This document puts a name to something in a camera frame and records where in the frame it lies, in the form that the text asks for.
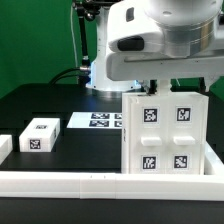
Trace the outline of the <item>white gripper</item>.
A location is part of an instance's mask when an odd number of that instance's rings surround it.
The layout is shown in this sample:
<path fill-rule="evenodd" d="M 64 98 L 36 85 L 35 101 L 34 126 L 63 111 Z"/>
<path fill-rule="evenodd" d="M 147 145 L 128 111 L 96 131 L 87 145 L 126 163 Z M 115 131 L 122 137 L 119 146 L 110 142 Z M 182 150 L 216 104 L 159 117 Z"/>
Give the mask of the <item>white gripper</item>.
<path fill-rule="evenodd" d="M 159 53 L 110 53 L 106 56 L 106 75 L 113 81 L 138 80 L 147 94 L 149 80 L 203 78 L 209 90 L 224 76 L 224 50 L 204 51 L 189 58 L 170 58 Z"/>

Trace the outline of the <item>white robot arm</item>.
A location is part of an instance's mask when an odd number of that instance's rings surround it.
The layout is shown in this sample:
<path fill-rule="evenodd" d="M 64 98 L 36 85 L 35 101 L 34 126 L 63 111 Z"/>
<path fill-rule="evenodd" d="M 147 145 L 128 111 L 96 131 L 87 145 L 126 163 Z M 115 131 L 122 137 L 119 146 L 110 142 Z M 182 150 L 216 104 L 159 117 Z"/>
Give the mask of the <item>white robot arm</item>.
<path fill-rule="evenodd" d="M 224 75 L 224 0 L 115 0 L 96 17 L 97 56 L 87 87 L 103 96 L 161 82 Z"/>

